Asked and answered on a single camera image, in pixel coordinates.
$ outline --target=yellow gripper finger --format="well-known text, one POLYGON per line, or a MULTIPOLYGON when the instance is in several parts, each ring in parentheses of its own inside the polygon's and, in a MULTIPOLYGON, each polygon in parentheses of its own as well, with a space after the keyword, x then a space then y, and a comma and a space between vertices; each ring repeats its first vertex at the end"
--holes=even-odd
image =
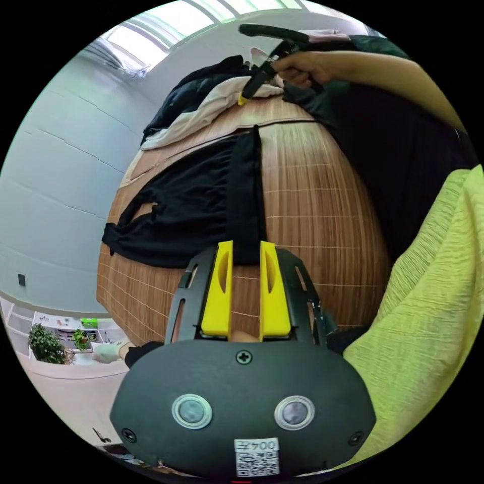
POLYGON ((261 309, 259 340, 266 337, 285 337, 291 332, 286 295, 276 246, 261 242, 261 309))
POLYGON ((202 318, 207 336, 230 338, 232 314, 233 242, 220 242, 202 318))
POLYGON ((238 97, 238 102, 237 102, 237 104, 238 104, 239 106, 243 106, 243 105, 244 105, 244 104, 245 104, 247 101, 248 101, 248 99, 245 99, 245 98, 242 96, 242 94, 241 94, 241 95, 238 97))

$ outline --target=black shirt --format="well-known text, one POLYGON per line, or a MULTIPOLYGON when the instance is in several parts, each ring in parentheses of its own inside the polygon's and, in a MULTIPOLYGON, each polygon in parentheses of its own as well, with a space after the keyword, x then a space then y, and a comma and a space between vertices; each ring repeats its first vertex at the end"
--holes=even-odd
POLYGON ((213 66, 198 69, 185 76, 168 94, 162 107, 143 131, 143 140, 167 129, 184 112, 196 111, 210 91, 224 81, 251 75, 241 55, 228 57, 213 66))
POLYGON ((106 224, 110 253, 155 267, 185 268, 219 242, 234 242, 234 264, 258 264, 266 239, 257 126, 199 148, 153 177, 119 223, 106 224), (151 213, 135 219, 143 204, 151 213))

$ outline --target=white wall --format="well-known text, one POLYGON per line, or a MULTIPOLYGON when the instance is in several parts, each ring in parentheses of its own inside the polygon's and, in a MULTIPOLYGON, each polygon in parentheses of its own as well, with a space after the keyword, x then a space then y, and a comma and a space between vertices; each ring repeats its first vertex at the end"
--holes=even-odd
POLYGON ((0 292, 40 308, 105 313, 95 299, 105 220, 157 109, 83 59, 54 77, 0 175, 0 292))
POLYGON ((250 48, 270 52, 280 40, 265 37, 246 37, 238 32, 240 23, 272 25, 291 30, 340 29, 348 35, 367 35, 365 26, 358 21, 329 17, 297 10, 256 12, 214 27, 180 45, 160 62, 140 86, 144 94, 160 107, 170 90, 187 74, 202 67, 216 64, 231 55, 241 54, 250 59, 250 48))

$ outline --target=qr code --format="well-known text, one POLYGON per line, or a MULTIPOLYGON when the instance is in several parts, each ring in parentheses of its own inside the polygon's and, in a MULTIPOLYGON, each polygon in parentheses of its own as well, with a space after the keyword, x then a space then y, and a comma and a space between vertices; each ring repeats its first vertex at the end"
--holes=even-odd
POLYGON ((256 477, 279 473, 277 452, 236 453, 237 477, 256 477))

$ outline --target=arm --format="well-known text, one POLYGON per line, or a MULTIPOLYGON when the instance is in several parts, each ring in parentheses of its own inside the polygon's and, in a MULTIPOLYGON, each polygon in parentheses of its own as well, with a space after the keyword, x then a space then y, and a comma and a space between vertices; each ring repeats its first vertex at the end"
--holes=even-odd
POLYGON ((332 79, 367 84, 399 95, 453 128, 465 132, 462 121, 444 93, 415 62, 392 55, 331 52, 332 79))

